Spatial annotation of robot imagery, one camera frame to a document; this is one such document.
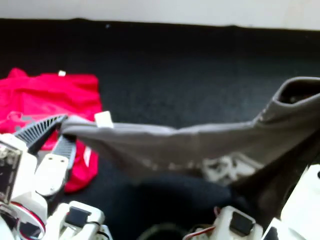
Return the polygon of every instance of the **red cloth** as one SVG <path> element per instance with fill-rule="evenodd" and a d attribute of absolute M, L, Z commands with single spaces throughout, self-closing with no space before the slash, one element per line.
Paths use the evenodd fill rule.
<path fill-rule="evenodd" d="M 27 76 L 14 68 L 0 80 L 0 133 L 14 133 L 26 124 L 58 115 L 78 115 L 94 121 L 102 111 L 98 79 L 89 74 L 45 73 Z M 52 150 L 57 142 L 55 132 L 42 147 Z M 98 173 L 98 155 L 83 143 L 76 143 L 76 158 L 66 192 L 82 189 Z"/>

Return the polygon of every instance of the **white wall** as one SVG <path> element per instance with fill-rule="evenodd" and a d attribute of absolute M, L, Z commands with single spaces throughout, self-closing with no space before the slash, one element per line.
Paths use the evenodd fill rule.
<path fill-rule="evenodd" d="M 0 18 L 320 29 L 320 0 L 0 0 Z"/>

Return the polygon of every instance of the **gray cloth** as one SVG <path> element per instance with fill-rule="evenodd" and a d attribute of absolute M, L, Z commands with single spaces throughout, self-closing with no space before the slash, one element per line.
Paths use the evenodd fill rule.
<path fill-rule="evenodd" d="M 204 159 L 234 152 L 265 165 L 319 129 L 319 93 L 320 78 L 295 77 L 287 80 L 265 109 L 247 122 L 181 129 L 115 123 L 114 128 L 107 128 L 71 116 L 61 131 L 77 136 L 133 177 L 167 170 L 188 172 L 201 168 Z"/>

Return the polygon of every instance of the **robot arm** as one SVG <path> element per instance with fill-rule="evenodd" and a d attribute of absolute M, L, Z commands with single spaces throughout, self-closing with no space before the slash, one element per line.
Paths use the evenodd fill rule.
<path fill-rule="evenodd" d="M 6 240 L 112 239 L 99 209 L 75 201 L 57 208 L 74 164 L 76 139 L 61 135 L 40 163 L 34 156 L 66 117 L 0 134 L 0 230 Z M 78 219 L 79 212 L 82 222 L 75 226 L 69 218 Z"/>

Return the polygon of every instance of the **wire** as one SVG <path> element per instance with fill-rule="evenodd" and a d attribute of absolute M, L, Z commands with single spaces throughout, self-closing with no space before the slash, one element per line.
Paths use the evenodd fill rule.
<path fill-rule="evenodd" d="M 25 208 L 22 204 L 12 201 L 11 204 L 17 208 L 19 208 L 22 212 L 24 212 L 26 215 L 28 215 L 31 219 L 33 219 L 36 223 L 37 223 L 37 227 L 40 228 L 42 236 L 44 236 L 46 234 L 46 225 L 44 224 L 44 222 L 41 220 L 41 218 L 35 214 L 33 211 L 30 211 L 29 209 Z M 20 230 L 21 227 L 21 220 L 17 219 L 17 223 L 16 223 L 16 231 L 19 235 L 19 237 L 22 240 L 40 240 L 41 238 L 36 238 L 33 236 L 26 236 L 25 234 L 23 234 Z"/>
<path fill-rule="evenodd" d="M 99 234 L 99 235 L 105 236 L 108 240 L 110 240 L 110 237 L 108 236 L 108 234 L 106 234 L 106 233 L 105 233 L 105 232 L 103 232 L 103 231 L 98 231 L 96 234 Z"/>
<path fill-rule="evenodd" d="M 86 224 L 95 224 L 95 225 L 98 225 L 99 227 L 101 226 L 101 224 L 98 223 L 97 221 L 88 221 Z"/>
<path fill-rule="evenodd" d="M 191 239 L 191 238 L 193 238 L 195 236 L 199 236 L 201 234 L 205 234 L 207 232 L 210 232 L 210 231 L 214 230 L 215 228 L 216 228 L 216 226 L 211 226 L 211 227 L 205 228 L 205 229 L 203 229 L 201 231 L 196 231 L 196 232 L 193 232 L 193 233 L 189 233 L 188 235 L 185 235 L 182 240 L 189 240 L 189 239 Z"/>

